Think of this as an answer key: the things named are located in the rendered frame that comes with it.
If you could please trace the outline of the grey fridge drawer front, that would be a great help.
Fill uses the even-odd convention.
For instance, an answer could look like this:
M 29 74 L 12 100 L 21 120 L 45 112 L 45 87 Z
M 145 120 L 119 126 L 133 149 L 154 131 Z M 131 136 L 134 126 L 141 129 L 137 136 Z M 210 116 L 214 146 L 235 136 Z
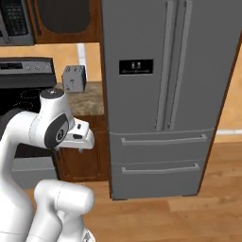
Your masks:
M 164 146 L 123 146 L 121 138 L 131 135 L 158 134 L 158 133 L 205 133 L 208 138 L 205 142 L 176 144 Z M 185 130 L 154 133 L 110 134 L 111 162 L 113 164 L 147 164 L 162 162 L 191 161 L 204 159 L 211 144 L 214 129 Z
M 200 171 L 155 175 L 125 175 L 127 170 L 168 169 L 199 164 Z M 175 196 L 192 196 L 199 190 L 205 165 L 204 159 L 154 164 L 113 164 L 112 198 L 144 199 Z

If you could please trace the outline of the brown base cupboard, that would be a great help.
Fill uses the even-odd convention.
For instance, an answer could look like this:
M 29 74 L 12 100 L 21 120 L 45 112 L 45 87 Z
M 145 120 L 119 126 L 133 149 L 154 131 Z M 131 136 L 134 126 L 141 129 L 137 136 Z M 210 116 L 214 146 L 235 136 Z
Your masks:
M 107 181 L 110 177 L 110 153 L 105 115 L 82 115 L 80 119 L 90 124 L 95 146 L 82 152 L 75 148 L 54 150 L 58 178 L 65 182 Z

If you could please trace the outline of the grey steel fridge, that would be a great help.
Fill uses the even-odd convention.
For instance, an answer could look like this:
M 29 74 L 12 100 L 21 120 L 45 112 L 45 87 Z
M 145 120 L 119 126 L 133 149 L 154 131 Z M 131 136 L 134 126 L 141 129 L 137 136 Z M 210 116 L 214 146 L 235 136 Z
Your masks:
M 112 199 L 199 192 L 242 0 L 102 0 Z

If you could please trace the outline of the black and grey stove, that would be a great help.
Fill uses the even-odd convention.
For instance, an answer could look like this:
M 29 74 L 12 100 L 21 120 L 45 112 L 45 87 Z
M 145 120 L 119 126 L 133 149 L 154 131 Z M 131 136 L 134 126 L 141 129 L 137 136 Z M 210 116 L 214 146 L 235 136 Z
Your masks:
M 39 112 L 40 92 L 57 84 L 51 58 L 0 58 L 0 119 L 14 108 Z M 56 179 L 52 152 L 20 144 L 12 168 L 13 179 L 23 188 L 34 188 L 42 179 Z

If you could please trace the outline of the grey toaster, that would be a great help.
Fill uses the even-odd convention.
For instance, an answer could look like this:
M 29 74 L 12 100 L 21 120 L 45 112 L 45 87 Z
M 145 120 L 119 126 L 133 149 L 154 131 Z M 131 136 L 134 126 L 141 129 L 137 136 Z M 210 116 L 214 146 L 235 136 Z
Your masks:
M 67 93 L 83 93 L 86 86 L 86 70 L 84 65 L 66 66 L 62 75 L 62 87 Z

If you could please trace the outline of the fridge door with black panel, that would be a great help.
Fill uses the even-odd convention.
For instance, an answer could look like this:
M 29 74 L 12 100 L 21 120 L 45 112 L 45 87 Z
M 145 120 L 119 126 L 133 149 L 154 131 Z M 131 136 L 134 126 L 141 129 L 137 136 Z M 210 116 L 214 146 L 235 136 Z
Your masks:
M 162 73 L 165 0 L 103 0 L 111 133 L 155 131 Z

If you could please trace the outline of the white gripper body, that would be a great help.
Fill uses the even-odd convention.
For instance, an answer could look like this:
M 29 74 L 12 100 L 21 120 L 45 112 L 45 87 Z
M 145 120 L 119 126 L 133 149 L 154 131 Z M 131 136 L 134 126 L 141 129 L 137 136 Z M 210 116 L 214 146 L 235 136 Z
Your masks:
M 77 149 L 92 149 L 95 145 L 95 138 L 91 130 L 87 131 L 84 138 L 80 139 L 74 133 L 68 133 L 65 139 L 57 145 L 57 148 L 70 147 Z

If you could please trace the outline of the plain grey fridge door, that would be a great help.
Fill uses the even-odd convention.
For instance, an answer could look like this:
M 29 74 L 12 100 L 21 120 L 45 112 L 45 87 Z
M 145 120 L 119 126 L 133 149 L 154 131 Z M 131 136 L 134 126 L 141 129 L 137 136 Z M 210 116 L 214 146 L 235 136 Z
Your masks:
M 242 0 L 193 0 L 174 131 L 216 125 L 241 33 Z

